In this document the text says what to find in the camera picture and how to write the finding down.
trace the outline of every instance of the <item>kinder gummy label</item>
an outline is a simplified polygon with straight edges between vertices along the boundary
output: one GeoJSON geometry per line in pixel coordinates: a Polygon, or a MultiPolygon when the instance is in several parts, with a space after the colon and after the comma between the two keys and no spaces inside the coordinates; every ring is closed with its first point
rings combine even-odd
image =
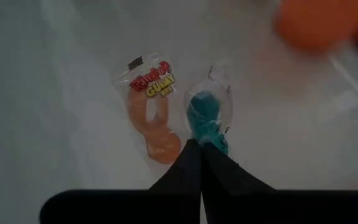
{"type": "Polygon", "coordinates": [[[148,98],[154,98],[158,94],[162,97],[173,92],[175,77],[171,73],[171,65],[168,62],[160,62],[158,68],[151,68],[150,72],[138,76],[129,85],[137,92],[144,91],[148,98]]]}

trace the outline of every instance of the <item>candy wrapper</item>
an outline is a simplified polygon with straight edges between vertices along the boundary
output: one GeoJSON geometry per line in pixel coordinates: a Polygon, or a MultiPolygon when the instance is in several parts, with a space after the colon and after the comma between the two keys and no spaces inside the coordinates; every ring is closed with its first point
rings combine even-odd
{"type": "Polygon", "coordinates": [[[114,79],[114,86],[126,102],[141,153],[161,164],[171,164],[186,139],[177,131],[184,130],[175,99],[177,76],[164,56],[160,53],[135,59],[128,64],[128,71],[114,79]]]}
{"type": "Polygon", "coordinates": [[[229,69],[225,65],[210,66],[208,71],[199,70],[187,89],[184,107],[188,126],[201,145],[212,142],[226,155],[229,145],[225,134],[230,129],[233,95],[229,69]]]}

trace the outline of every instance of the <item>gummy candy package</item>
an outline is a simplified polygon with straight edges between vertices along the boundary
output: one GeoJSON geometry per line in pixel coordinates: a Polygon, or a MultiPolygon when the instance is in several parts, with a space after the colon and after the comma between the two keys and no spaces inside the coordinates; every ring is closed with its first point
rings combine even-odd
{"type": "Polygon", "coordinates": [[[229,70],[224,65],[210,66],[199,71],[198,77],[187,89],[184,107],[192,138],[201,145],[213,143],[226,155],[229,146],[225,134],[232,121],[233,95],[229,70]]]}
{"type": "Polygon", "coordinates": [[[128,71],[113,80],[126,102],[126,111],[137,132],[139,150],[160,164],[179,156],[186,138],[181,111],[177,108],[177,76],[163,53],[138,57],[128,71]]]}

